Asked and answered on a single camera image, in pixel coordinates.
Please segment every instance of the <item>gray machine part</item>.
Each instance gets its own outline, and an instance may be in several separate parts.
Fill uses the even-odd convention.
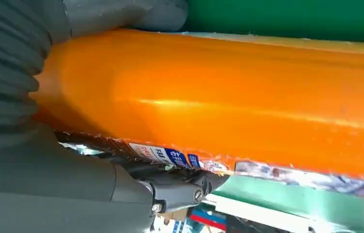
[[[173,212],[200,204],[203,190],[191,183],[156,184],[151,183],[155,192],[155,204],[161,204],[159,213]]]
[[[172,212],[196,206],[213,190],[220,187],[229,176],[218,176],[207,171],[198,171],[188,181],[181,181],[175,174],[154,175],[139,181],[154,196],[152,211]]]
[[[46,127],[0,148],[0,232],[143,232],[152,205],[120,165],[67,151]]]
[[[186,0],[64,0],[73,37],[125,25],[175,32],[188,16]]]

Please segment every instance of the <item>metal bolt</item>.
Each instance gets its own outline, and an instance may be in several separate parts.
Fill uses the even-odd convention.
[[[203,200],[203,190],[198,188],[196,189],[195,193],[193,194],[193,201],[196,204],[199,204]]]
[[[162,210],[162,208],[163,208],[162,204],[157,203],[152,206],[152,211],[159,213]]]

